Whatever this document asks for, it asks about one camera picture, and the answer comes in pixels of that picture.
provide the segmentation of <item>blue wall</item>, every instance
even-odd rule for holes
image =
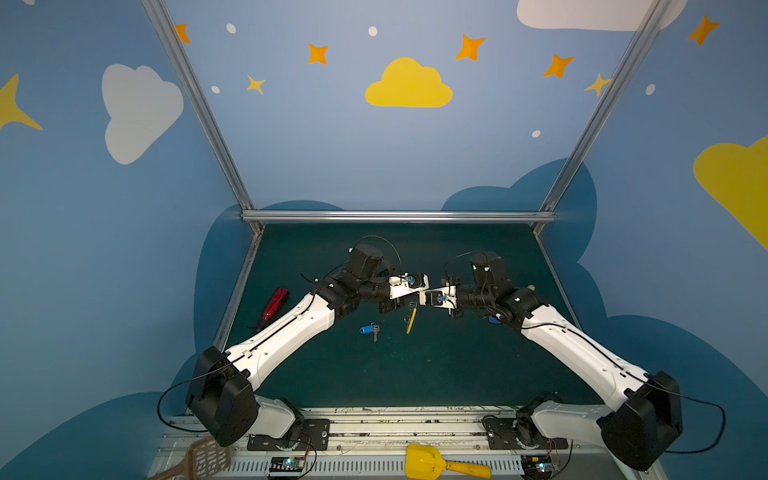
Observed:
[[[705,15],[720,26],[699,46],[688,37]],[[694,176],[707,148],[768,136],[768,66],[757,61],[768,48],[766,17],[757,0],[690,0],[659,34],[541,235],[585,331],[728,411],[716,449],[662,457],[670,478],[730,478],[726,458],[768,429],[768,251]],[[729,162],[726,172],[743,168]],[[684,401],[684,415],[675,449],[714,439],[716,409]],[[750,471],[767,463],[758,456]]]
[[[0,95],[0,478],[143,478],[250,229],[186,98],[135,162],[107,149],[107,67],[179,83],[141,2],[29,3],[0,6],[0,88],[42,128]]]
[[[167,5],[258,208],[537,210],[551,181],[499,191],[568,156],[598,101],[584,89],[610,78],[632,35],[532,28],[507,1]],[[477,61],[456,60],[463,35],[485,38]],[[309,44],[328,46],[327,65],[309,63]],[[555,54],[574,60],[545,78]],[[368,103],[368,86],[402,57],[435,68],[452,100]],[[249,76],[263,94],[247,90]]]

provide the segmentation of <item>dark blue cloud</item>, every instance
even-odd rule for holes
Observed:
[[[56,401],[55,392],[43,389],[42,394]],[[159,397],[158,392],[135,393],[69,419],[0,469],[0,480],[146,478],[165,430],[154,411]]]
[[[289,200],[264,207],[261,210],[344,210],[336,205],[314,200]]]
[[[565,159],[551,161],[528,172],[509,188],[470,187],[453,194],[443,211],[536,211],[541,207]]]

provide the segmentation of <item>metal rail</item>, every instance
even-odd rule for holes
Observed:
[[[553,212],[441,212],[360,210],[246,210],[243,219],[308,222],[549,223]]]
[[[542,212],[554,211],[566,189],[568,189],[568,185],[573,180],[576,171],[587,157],[589,150],[597,140],[603,126],[605,126],[608,117],[611,116],[611,112],[616,107],[621,94],[624,92],[627,84],[629,84],[643,58],[645,58],[650,45],[654,42],[656,34],[659,32],[661,19],[671,2],[672,0],[654,0],[649,7],[645,18],[643,18],[640,27],[624,52],[624,56],[619,61],[619,65],[616,67],[613,77],[611,77],[611,83],[607,85],[607,90],[601,95],[597,107],[595,107],[587,122],[587,126],[581,132],[581,136],[576,142],[573,151],[565,161],[558,178],[554,181],[544,203],[541,205],[540,210]],[[537,222],[534,225],[534,233],[538,235],[542,228],[544,228],[544,224]]]

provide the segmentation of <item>wire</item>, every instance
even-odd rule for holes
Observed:
[[[558,472],[557,472],[557,473],[555,473],[554,475],[552,475],[552,476],[550,477],[550,480],[552,480],[554,477],[556,477],[556,476],[560,475],[560,474],[563,472],[563,470],[565,470],[565,467],[567,467],[567,466],[568,466],[568,464],[569,464],[569,463],[571,463],[571,457],[572,457],[572,456],[573,456],[573,454],[574,454],[574,443],[575,443],[575,442],[574,442],[573,440],[571,440],[571,449],[568,451],[568,460],[566,460],[566,461],[565,461],[565,465],[563,465],[563,468],[561,468],[560,470],[558,470]]]
[[[643,382],[642,380],[640,380],[639,378],[637,378],[636,376],[632,375],[629,372],[627,372],[627,375],[629,375],[633,379],[637,380],[638,382]],[[691,398],[689,396],[683,395],[682,393],[670,392],[667,389],[663,389],[663,388],[661,388],[659,386],[655,386],[655,385],[653,385],[652,383],[649,383],[649,382],[643,382],[643,383],[645,385],[647,385],[647,386],[655,388],[656,390],[661,390],[662,392],[668,393],[670,395],[679,396],[682,399],[690,400],[691,402],[702,403],[704,405],[712,405],[714,407],[717,407],[718,409],[720,409],[720,414],[723,416],[723,420],[722,420],[722,422],[720,422],[720,431],[717,433],[717,437],[715,438],[715,441],[712,442],[709,446],[707,446],[707,447],[705,447],[703,449],[687,450],[687,451],[664,450],[664,453],[674,453],[676,455],[693,455],[695,453],[709,452],[711,449],[715,448],[718,443],[720,443],[720,439],[723,438],[723,432],[725,432],[725,422],[726,422],[725,409],[722,406],[717,405],[715,402],[708,402],[707,400],[694,399],[694,398]]]
[[[599,352],[599,353],[600,353],[602,356],[604,356],[606,359],[608,359],[608,361],[609,361],[609,362],[613,363],[613,365],[614,365],[616,368],[619,368],[619,369],[621,369],[621,370],[624,370],[624,367],[623,367],[623,366],[621,366],[621,365],[619,365],[618,363],[616,363],[616,362],[615,362],[615,361],[614,361],[614,360],[613,360],[613,359],[612,359],[610,356],[608,356],[608,354],[607,354],[606,352],[604,352],[604,351],[602,351],[601,349],[599,349],[599,348],[598,348],[598,347],[597,347],[597,346],[596,346],[594,343],[592,343],[592,342],[590,342],[589,340],[587,340],[586,338],[584,338],[584,336],[583,336],[583,335],[581,335],[580,333],[578,333],[578,332],[575,332],[575,331],[573,331],[573,330],[571,330],[571,329],[567,328],[565,325],[561,325],[560,323],[539,323],[538,325],[533,325],[533,326],[524,326],[524,327],[520,328],[520,330],[533,330],[533,329],[537,329],[537,328],[538,328],[538,327],[540,327],[540,326],[556,326],[556,327],[558,327],[558,328],[560,328],[560,329],[564,329],[564,330],[566,330],[566,331],[568,331],[568,332],[570,332],[570,333],[573,333],[574,335],[578,336],[579,338],[581,338],[582,340],[584,340],[586,343],[588,343],[588,344],[589,344],[589,345],[590,345],[592,348],[594,348],[595,350],[597,350],[597,351],[598,351],[598,352]]]
[[[676,455],[693,455],[693,454],[696,454],[696,453],[709,452],[711,449],[715,448],[718,443],[720,443],[720,439],[723,438],[723,433],[725,432],[725,425],[726,425],[726,413],[725,413],[725,409],[722,406],[716,404],[715,402],[708,402],[707,400],[695,399],[693,397],[689,397],[689,396],[683,395],[682,393],[670,392],[669,390],[663,389],[663,388],[661,388],[659,386],[656,386],[653,383],[648,382],[647,380],[642,380],[642,379],[637,378],[629,370],[626,370],[623,366],[621,366],[618,363],[616,363],[610,356],[608,356],[607,353],[603,352],[602,349],[599,349],[596,345],[594,345],[592,342],[590,342],[588,339],[586,339],[583,335],[581,335],[578,332],[575,332],[572,329],[566,328],[566,327],[564,327],[562,325],[558,325],[557,323],[539,323],[538,325],[523,327],[523,328],[521,328],[521,330],[530,330],[530,329],[538,328],[540,326],[547,326],[547,325],[552,325],[552,326],[560,327],[562,329],[565,329],[567,332],[573,333],[574,335],[578,336],[579,338],[584,340],[587,344],[589,344],[592,348],[597,350],[602,356],[607,358],[611,363],[613,363],[617,368],[619,368],[627,376],[632,377],[633,379],[637,380],[638,382],[640,382],[640,383],[642,383],[644,385],[650,386],[651,388],[656,389],[656,390],[660,390],[660,391],[662,391],[662,392],[664,392],[664,393],[666,393],[668,395],[678,396],[678,397],[680,397],[682,399],[690,400],[691,402],[701,403],[703,405],[711,405],[713,407],[717,407],[718,409],[720,409],[720,414],[723,416],[723,419],[720,422],[720,431],[717,433],[717,437],[715,438],[714,442],[712,442],[709,446],[707,446],[707,447],[705,447],[703,449],[687,450],[687,451],[665,450],[664,451],[665,453],[673,453],[673,454],[676,454]]]
[[[160,413],[160,403],[163,401],[163,399],[164,399],[164,398],[165,398],[165,396],[168,394],[168,392],[170,392],[172,389],[175,389],[175,388],[176,388],[176,387],[178,387],[179,385],[183,385],[184,383],[193,382],[193,381],[195,381],[195,380],[198,380],[198,379],[202,379],[203,377],[206,377],[206,376],[212,375],[212,374],[214,374],[214,373],[218,373],[218,372],[220,372],[221,370],[224,370],[224,369],[226,369],[228,366],[231,366],[231,365],[232,365],[233,363],[235,363],[235,362],[229,362],[229,363],[228,363],[228,364],[226,364],[225,366],[222,366],[222,367],[220,367],[220,368],[217,368],[217,369],[211,370],[211,371],[210,371],[210,372],[208,372],[208,373],[204,373],[203,375],[198,375],[198,376],[192,377],[191,379],[188,379],[188,380],[184,380],[183,382],[179,382],[179,383],[177,383],[176,385],[172,385],[172,386],[168,387],[168,389],[167,389],[165,392],[163,392],[163,395],[161,395],[161,396],[160,396],[160,399],[157,401],[157,417],[160,419],[160,421],[161,421],[161,422],[163,422],[165,425],[167,425],[167,426],[171,427],[172,429],[181,430],[182,432],[189,432],[189,433],[207,433],[207,432],[208,432],[207,430],[189,430],[189,429],[183,429],[183,428],[181,428],[181,427],[177,427],[176,425],[171,425],[169,422],[166,422],[166,421],[165,421],[165,419],[163,418],[163,415]]]
[[[558,456],[558,467],[560,466],[560,452],[558,452],[557,448],[554,449],[554,453]]]
[[[469,255],[470,253],[485,253],[485,252],[480,251],[480,250],[472,250],[471,252],[464,252],[464,253],[461,253],[460,255],[456,255],[455,257],[451,258],[450,260],[448,260],[447,262],[442,264],[442,271],[443,271],[443,273],[445,273],[445,276],[448,276],[448,268],[447,267],[448,267],[449,263],[451,263],[453,260],[456,260],[457,258],[463,257],[464,255]]]
[[[301,475],[299,475],[298,477],[296,477],[294,480],[299,480],[299,478],[302,478],[304,475],[306,475],[306,474],[310,473],[310,472],[311,472],[311,471],[312,471],[312,470],[315,468],[315,465],[317,465],[317,450],[315,450],[315,447],[312,445],[312,437],[310,437],[310,434],[308,434],[308,433],[306,433],[306,432],[301,432],[301,433],[302,433],[302,434],[304,434],[304,435],[306,435],[306,438],[307,438],[307,442],[306,442],[306,444],[307,444],[307,445],[308,445],[308,446],[309,446],[309,447],[312,449],[312,451],[315,453],[315,457],[314,457],[314,459],[312,460],[312,466],[311,466],[311,467],[309,467],[309,468],[306,470],[306,472],[304,472],[303,474],[301,474]]]
[[[400,265],[400,274],[402,275],[403,271],[402,271],[402,260],[400,259],[400,253],[397,251],[397,249],[395,248],[395,246],[394,246],[394,245],[392,245],[392,242],[390,242],[389,240],[387,240],[387,239],[386,239],[386,238],[384,238],[384,237],[379,237],[378,235],[365,235],[364,237],[360,237],[360,238],[359,238],[359,239],[358,239],[358,240],[355,242],[355,247],[357,247],[357,244],[358,244],[358,243],[360,243],[360,241],[361,241],[361,240],[364,240],[364,239],[366,239],[366,238],[380,238],[381,240],[384,240],[385,242],[389,243],[389,246],[392,248],[392,250],[394,250],[394,251],[395,251],[395,255],[397,255],[397,263],[398,263],[398,265]]]

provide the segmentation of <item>wall mural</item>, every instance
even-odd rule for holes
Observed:
[[[768,137],[751,147],[717,144],[696,159],[704,190],[768,249]]]
[[[541,235],[586,332],[727,411],[711,452],[662,456],[669,478],[732,476],[722,458],[768,428],[765,18],[763,0],[688,2]],[[683,409],[674,449],[703,448],[719,412]]]
[[[175,83],[147,66],[110,65],[101,79],[111,118],[104,139],[119,164],[135,162],[181,116],[184,99]]]
[[[501,209],[466,193],[567,157],[651,3],[167,0],[256,207],[352,210]]]

